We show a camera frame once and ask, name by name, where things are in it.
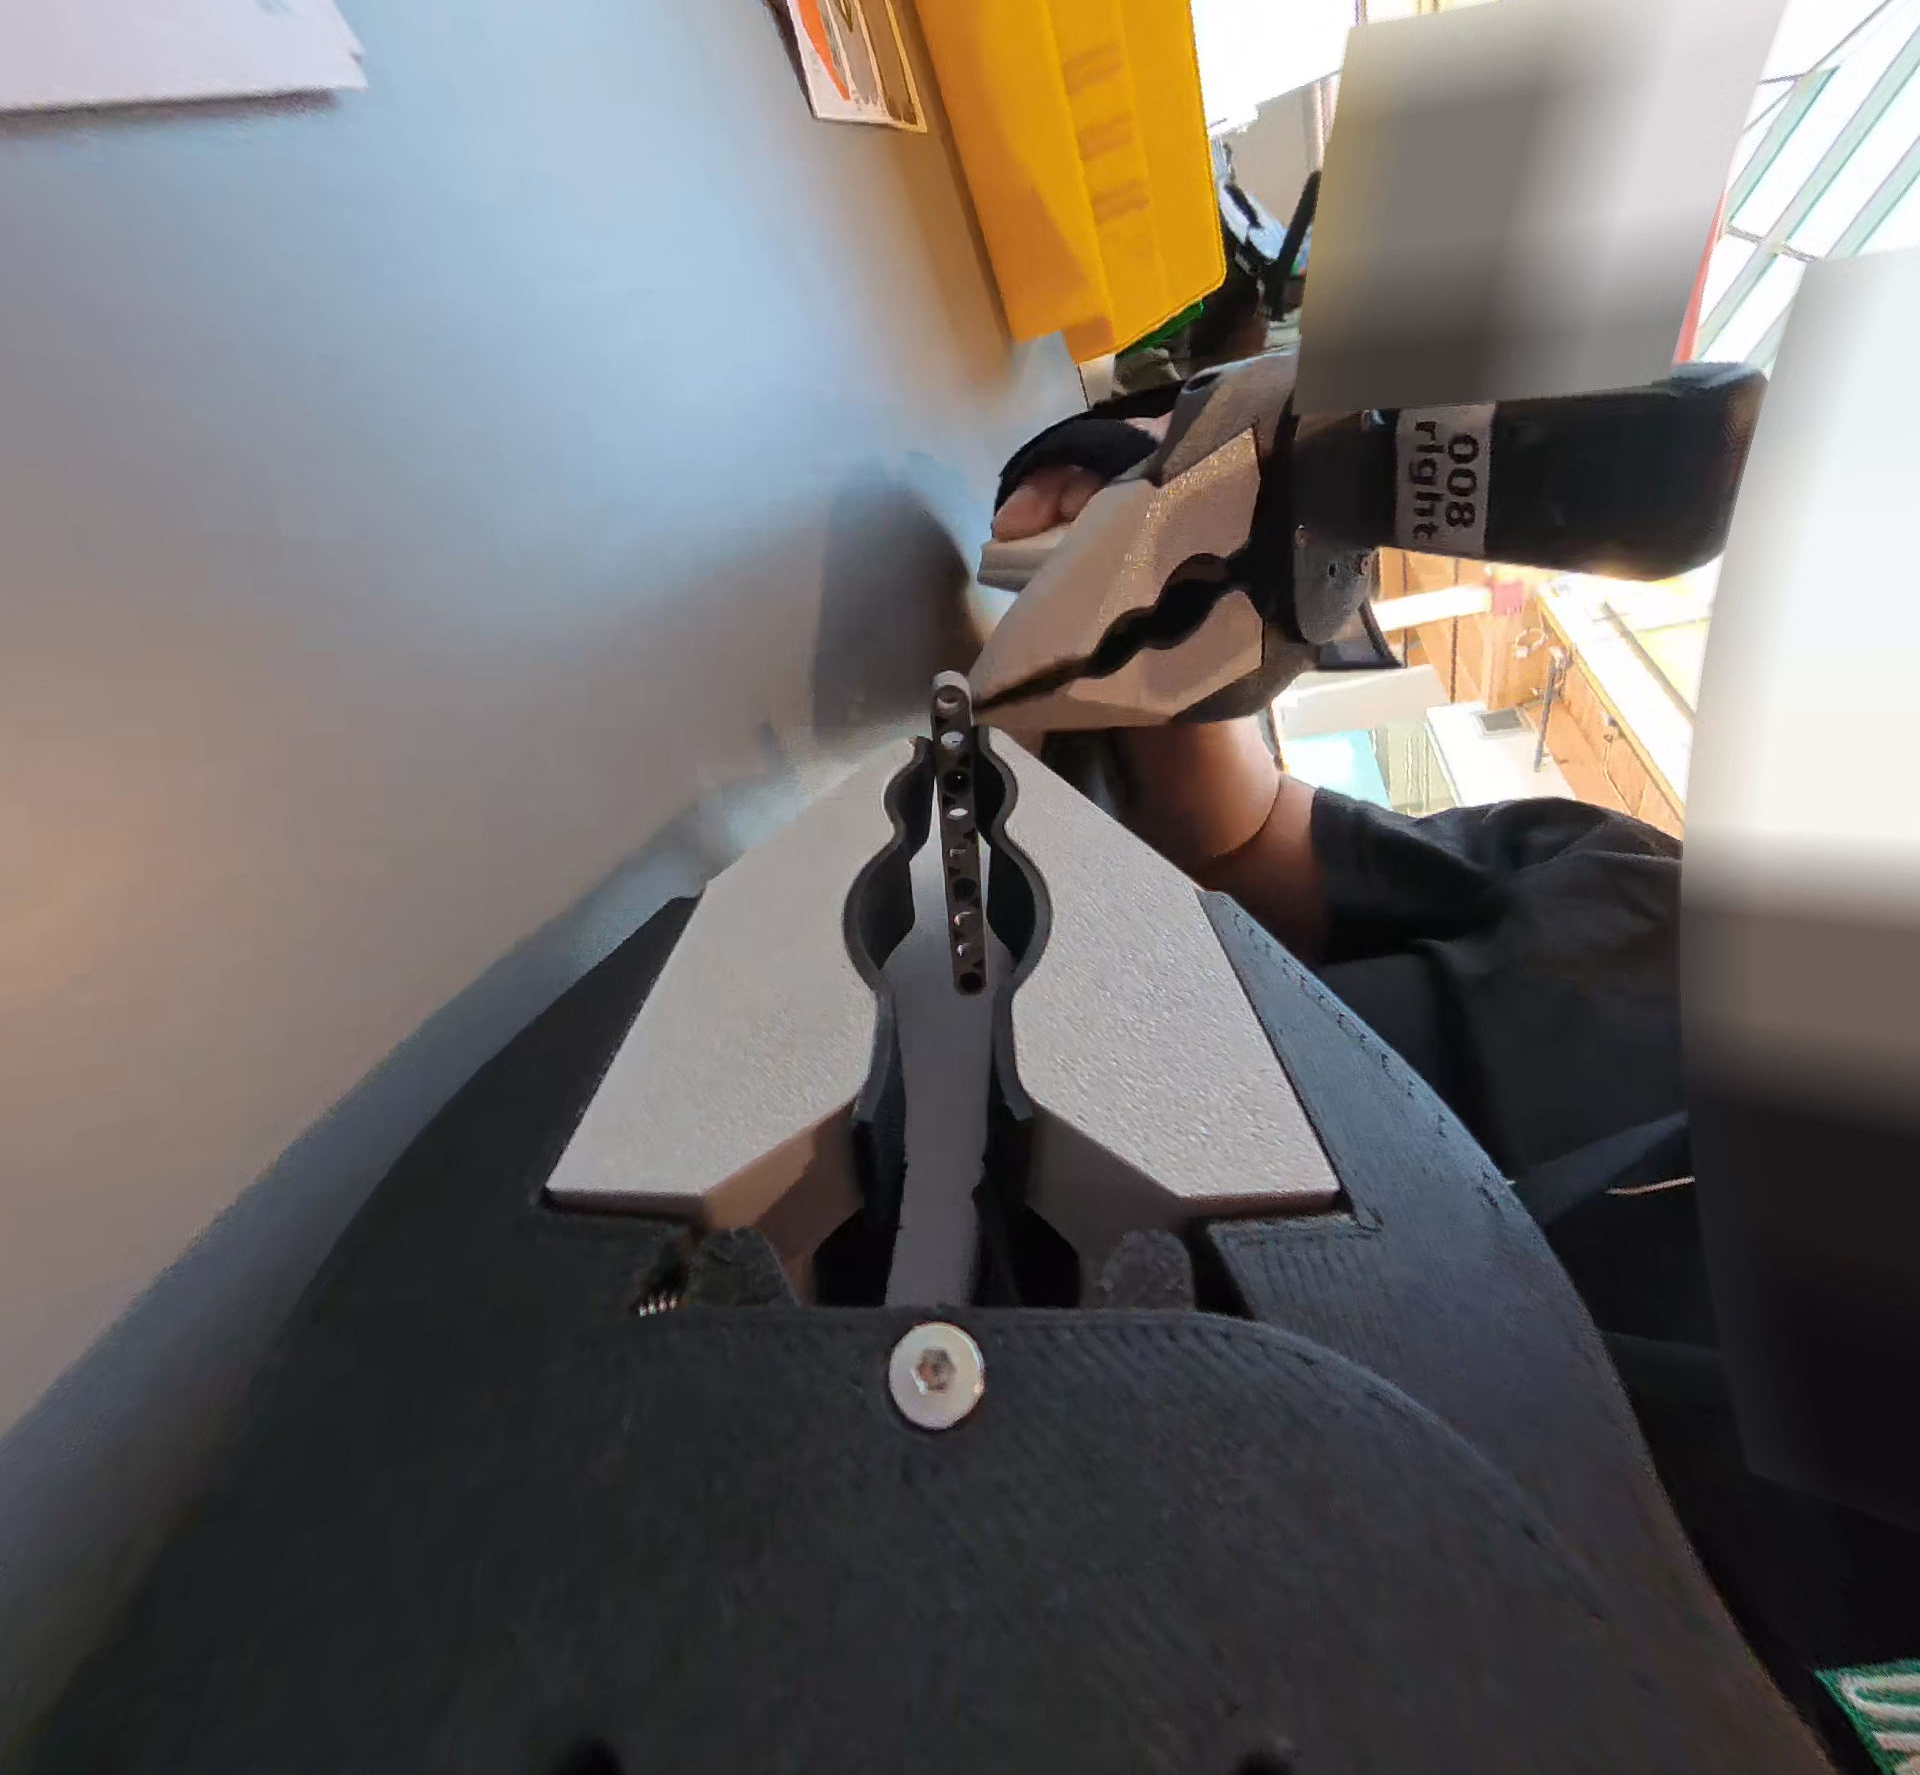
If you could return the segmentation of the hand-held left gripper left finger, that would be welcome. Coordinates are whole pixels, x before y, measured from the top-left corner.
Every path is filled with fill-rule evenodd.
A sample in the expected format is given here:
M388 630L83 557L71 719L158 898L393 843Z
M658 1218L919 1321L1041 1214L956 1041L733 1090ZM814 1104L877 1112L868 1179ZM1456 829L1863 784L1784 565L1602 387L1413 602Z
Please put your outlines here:
M885 1295L905 1189L887 963L933 790L885 744L708 883L548 1179L563 1208L751 1228L824 1297Z

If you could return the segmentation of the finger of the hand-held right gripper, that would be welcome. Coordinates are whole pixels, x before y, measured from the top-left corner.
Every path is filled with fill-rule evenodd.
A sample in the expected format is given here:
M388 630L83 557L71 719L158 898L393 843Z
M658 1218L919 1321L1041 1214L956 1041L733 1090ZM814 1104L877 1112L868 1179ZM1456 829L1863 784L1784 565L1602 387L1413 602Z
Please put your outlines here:
M1099 492L1071 521L990 634L972 683L1077 679L1116 630L1146 622L1180 571L1219 575L1253 533L1261 494L1255 428L1180 468Z
M1103 620L1091 590L1031 584L976 661L976 713L1010 734L1112 732L1267 707L1310 667L1310 646L1253 600L1199 582L1197 620L1154 628L1144 610Z

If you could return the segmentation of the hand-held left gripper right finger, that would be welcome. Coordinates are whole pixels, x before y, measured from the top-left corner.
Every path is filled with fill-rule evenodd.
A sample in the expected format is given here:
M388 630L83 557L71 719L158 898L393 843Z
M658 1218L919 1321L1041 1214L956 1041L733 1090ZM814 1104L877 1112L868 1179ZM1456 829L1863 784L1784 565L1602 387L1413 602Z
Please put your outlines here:
M1008 1238L1057 1236L1093 1303L1130 1236L1342 1210L1334 1163L1203 890L996 731L990 910Z

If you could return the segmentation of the black toy beam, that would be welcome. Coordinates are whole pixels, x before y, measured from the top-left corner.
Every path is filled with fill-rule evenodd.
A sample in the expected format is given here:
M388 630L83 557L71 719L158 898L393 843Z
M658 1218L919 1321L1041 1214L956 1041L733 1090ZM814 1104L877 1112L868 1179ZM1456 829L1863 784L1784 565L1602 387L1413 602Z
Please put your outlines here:
M956 991L976 997L988 987L990 963L978 808L982 762L972 689L958 671L933 679L929 729L949 969Z

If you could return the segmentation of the person's right forearm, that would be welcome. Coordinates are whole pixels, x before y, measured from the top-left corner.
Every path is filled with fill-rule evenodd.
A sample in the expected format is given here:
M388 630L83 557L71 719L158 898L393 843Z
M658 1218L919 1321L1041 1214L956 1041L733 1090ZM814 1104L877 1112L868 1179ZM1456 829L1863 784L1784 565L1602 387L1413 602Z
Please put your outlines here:
M1255 715L1114 732L1134 831L1199 886L1235 898L1302 962L1324 958L1330 898L1316 790L1278 762Z

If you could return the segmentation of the grey desk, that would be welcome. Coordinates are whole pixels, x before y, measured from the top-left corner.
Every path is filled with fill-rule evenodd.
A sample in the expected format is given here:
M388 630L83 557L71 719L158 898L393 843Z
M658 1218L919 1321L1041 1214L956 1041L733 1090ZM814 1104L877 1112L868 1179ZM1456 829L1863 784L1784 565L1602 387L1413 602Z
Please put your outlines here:
M421 1023L964 622L1020 347L763 0L336 0L4 130L4 1422Z

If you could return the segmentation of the person's right hand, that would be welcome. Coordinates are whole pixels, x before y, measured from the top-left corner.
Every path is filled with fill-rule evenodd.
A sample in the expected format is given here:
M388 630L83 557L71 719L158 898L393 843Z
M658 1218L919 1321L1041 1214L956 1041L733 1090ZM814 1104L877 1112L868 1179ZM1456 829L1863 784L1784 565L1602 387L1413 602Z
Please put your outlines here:
M996 501L992 539L1020 543L1073 523L1109 486L1109 476L1079 464L1029 468Z

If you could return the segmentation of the yellow plastic bin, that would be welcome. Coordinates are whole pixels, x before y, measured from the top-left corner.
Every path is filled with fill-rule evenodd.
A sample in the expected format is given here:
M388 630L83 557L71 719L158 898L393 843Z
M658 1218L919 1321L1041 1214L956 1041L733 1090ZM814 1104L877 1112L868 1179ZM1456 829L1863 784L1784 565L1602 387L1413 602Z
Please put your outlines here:
M1225 253L1188 0L915 0L1004 318L1089 363Z

